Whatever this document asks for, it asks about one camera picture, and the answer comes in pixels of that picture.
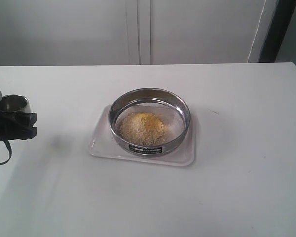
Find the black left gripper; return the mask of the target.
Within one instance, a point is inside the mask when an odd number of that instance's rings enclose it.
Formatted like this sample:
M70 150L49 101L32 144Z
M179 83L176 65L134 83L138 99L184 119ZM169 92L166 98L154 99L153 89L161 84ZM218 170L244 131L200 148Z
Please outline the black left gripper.
M37 135L37 113L0 111L0 141L27 140Z

